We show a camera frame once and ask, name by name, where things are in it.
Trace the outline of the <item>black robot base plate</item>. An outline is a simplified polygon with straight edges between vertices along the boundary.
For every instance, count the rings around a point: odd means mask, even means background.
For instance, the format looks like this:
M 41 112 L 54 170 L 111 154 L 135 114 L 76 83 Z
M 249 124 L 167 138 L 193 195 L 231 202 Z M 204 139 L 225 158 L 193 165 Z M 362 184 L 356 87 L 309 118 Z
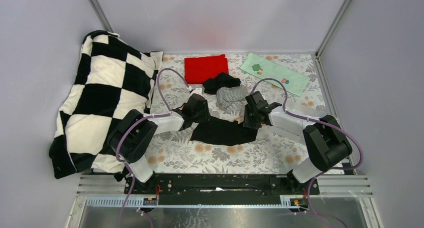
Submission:
M 318 182 L 314 181 L 309 188 L 308 182 L 300 184 L 286 175 L 272 174 L 173 174 L 155 173 L 142 183 L 135 180 L 130 190 L 130 175 L 122 178 L 125 181 L 124 193 L 181 195 L 189 192 L 212 191 L 254 191 L 266 195 L 319 195 Z

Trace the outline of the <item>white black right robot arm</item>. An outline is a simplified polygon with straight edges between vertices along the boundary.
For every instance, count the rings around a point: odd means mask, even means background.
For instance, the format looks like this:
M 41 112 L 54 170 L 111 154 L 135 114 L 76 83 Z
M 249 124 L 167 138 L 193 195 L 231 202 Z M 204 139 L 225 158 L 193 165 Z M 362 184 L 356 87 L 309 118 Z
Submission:
M 245 99 L 245 127 L 258 129 L 265 124 L 304 140 L 308 157 L 287 174 L 286 186 L 293 194 L 301 193 L 311 178 L 327 172 L 353 151 L 347 136 L 331 115 L 319 118 L 295 114 L 283 104 L 268 103 L 258 91 Z

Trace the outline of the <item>black underwear beige waistband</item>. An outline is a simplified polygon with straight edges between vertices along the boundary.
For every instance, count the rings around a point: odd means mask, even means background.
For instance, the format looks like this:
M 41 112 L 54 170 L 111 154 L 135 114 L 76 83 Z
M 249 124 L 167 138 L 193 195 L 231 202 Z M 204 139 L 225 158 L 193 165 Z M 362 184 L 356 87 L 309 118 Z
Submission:
M 182 108 L 175 108 L 172 111 L 182 116 Z M 187 128 L 189 123 L 184 122 L 183 127 Z M 250 129 L 243 126 L 243 123 L 231 122 L 210 115 L 210 120 L 197 123 L 190 140 L 200 141 L 212 145 L 234 146 L 241 145 L 256 140 L 257 129 Z

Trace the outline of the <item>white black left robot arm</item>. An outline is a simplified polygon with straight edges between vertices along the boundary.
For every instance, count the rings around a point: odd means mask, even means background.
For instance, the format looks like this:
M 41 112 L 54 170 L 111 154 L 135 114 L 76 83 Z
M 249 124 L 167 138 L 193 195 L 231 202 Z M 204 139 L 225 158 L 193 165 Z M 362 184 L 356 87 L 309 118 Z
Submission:
M 137 179 L 136 187 L 144 194 L 152 192 L 155 181 L 154 171 L 145 157 L 146 150 L 155 135 L 185 130 L 194 123 L 209 121 L 211 115 L 207 100 L 192 94 L 180 108 L 165 114 L 142 114 L 129 111 L 115 126 L 106 143 L 115 152 L 118 161 L 123 162 L 130 175 Z

